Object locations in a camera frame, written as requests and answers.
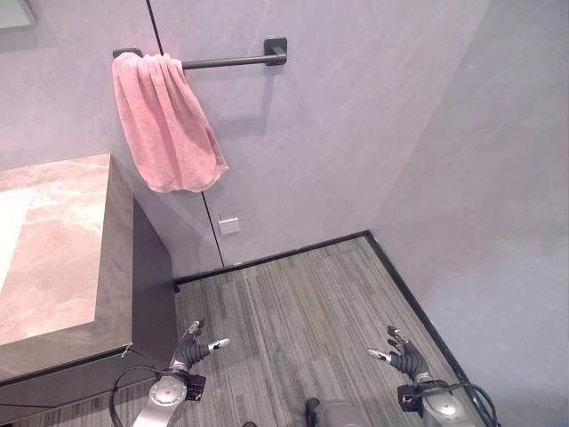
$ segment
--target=towel bar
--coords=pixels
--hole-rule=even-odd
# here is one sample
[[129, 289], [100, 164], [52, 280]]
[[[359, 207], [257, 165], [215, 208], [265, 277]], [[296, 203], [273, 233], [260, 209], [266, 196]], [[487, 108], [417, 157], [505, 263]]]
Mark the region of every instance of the towel bar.
[[[181, 63], [183, 69], [231, 67], [234, 65], [265, 64], [267, 66], [283, 65], [286, 63], [287, 40], [286, 37], [268, 37], [263, 42], [265, 54], [263, 56], [247, 56], [244, 58], [226, 58], [221, 60], [185, 60]], [[113, 58], [121, 53], [132, 52], [142, 56], [137, 47], [115, 49]]]

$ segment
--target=striped carpet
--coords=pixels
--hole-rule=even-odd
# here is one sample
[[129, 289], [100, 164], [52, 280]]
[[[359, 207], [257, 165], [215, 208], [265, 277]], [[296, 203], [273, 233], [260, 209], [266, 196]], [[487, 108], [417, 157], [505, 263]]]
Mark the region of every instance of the striped carpet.
[[[431, 372], [456, 382], [451, 368], [364, 238], [296, 254], [182, 286], [178, 327], [205, 318], [201, 341], [229, 337], [231, 345], [194, 368], [207, 384], [188, 403], [179, 426], [303, 426], [304, 402], [345, 399], [373, 426], [420, 426], [401, 412], [404, 377], [370, 358], [387, 349], [387, 325], [404, 329]], [[122, 390], [117, 412], [131, 425], [150, 383]], [[474, 416], [473, 409], [467, 410]], [[17, 423], [18, 427], [109, 426], [107, 399], [89, 399]], [[477, 419], [476, 426], [483, 426]]]

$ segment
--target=towel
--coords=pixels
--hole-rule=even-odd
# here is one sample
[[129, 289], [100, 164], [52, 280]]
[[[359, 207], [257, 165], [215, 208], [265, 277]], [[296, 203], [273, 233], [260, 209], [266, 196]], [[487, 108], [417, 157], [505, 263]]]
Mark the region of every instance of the towel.
[[228, 170], [180, 60], [126, 52], [113, 78], [132, 158], [152, 190], [204, 191]]

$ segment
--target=wall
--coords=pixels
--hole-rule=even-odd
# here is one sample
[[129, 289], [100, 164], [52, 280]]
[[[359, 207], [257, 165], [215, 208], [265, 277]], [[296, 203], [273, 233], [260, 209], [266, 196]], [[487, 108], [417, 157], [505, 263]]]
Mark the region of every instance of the wall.
[[0, 30], [0, 170], [111, 151], [128, 171], [175, 267], [220, 267], [201, 195], [149, 191], [135, 172], [116, 113], [112, 50], [136, 45], [156, 51], [145, 2], [28, 4], [33, 27]]
[[152, 3], [165, 52], [290, 60], [187, 72], [231, 168], [205, 194], [226, 264], [367, 229], [413, 151], [488, 2]]
[[569, 425], [567, 5], [492, 3], [373, 221], [504, 425]]

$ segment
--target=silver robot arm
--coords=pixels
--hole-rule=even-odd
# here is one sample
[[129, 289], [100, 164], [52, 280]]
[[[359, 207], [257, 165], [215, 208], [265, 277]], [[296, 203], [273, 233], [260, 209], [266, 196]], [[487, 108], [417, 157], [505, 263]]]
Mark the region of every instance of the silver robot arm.
[[475, 427], [461, 403], [446, 390], [447, 384], [433, 378], [421, 352], [399, 329], [388, 326], [388, 334], [393, 338], [388, 339], [388, 343], [398, 352], [386, 354], [376, 349], [367, 352], [407, 374], [413, 381], [413, 385], [401, 386], [397, 391], [401, 408], [419, 412], [425, 427]]
[[195, 321], [181, 337], [167, 370], [150, 389], [148, 402], [132, 427], [171, 427], [180, 418], [186, 400], [200, 400], [205, 378], [191, 375], [189, 369], [210, 352], [229, 345], [225, 338], [210, 344], [198, 344], [202, 323]]

